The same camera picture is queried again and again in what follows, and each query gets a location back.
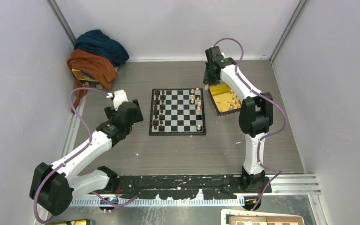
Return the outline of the gold tin box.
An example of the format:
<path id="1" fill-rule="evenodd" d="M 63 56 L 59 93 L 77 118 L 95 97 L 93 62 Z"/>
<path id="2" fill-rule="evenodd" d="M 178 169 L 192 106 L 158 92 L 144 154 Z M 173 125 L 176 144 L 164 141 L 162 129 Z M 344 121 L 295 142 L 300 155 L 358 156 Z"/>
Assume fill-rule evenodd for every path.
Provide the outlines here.
<path id="1" fill-rule="evenodd" d="M 210 86 L 208 96 L 219 118 L 240 112 L 241 102 L 228 84 Z"/>

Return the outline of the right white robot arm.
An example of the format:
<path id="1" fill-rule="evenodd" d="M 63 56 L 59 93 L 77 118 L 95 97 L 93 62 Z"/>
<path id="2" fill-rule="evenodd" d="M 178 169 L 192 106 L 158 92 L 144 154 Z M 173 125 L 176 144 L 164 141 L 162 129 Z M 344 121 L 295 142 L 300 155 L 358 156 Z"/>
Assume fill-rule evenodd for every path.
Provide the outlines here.
<path id="1" fill-rule="evenodd" d="M 246 155 L 241 172 L 241 188 L 252 193 L 263 186 L 264 136 L 273 124 L 272 95 L 262 93 L 244 77 L 235 60 L 225 58 L 218 46 L 205 50 L 207 62 L 203 83 L 207 85 L 226 83 L 240 99 L 239 126 L 245 134 Z"/>

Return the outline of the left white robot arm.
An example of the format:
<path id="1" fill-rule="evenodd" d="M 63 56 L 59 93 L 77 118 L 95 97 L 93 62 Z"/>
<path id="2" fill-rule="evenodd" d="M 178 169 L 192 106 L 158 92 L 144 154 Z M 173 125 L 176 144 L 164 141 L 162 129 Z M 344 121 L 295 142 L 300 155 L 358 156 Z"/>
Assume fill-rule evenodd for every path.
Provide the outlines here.
<path id="1" fill-rule="evenodd" d="M 119 177 L 106 166 L 93 172 L 79 173 L 94 159 L 124 140 L 135 123 L 143 121 L 138 103 L 124 101 L 118 108 L 105 108 L 108 120 L 101 123 L 91 134 L 91 139 L 65 157 L 48 165 L 40 163 L 34 171 L 30 187 L 30 198 L 52 215 L 63 213 L 75 200 L 93 191 L 103 190 L 108 194 L 116 191 Z"/>

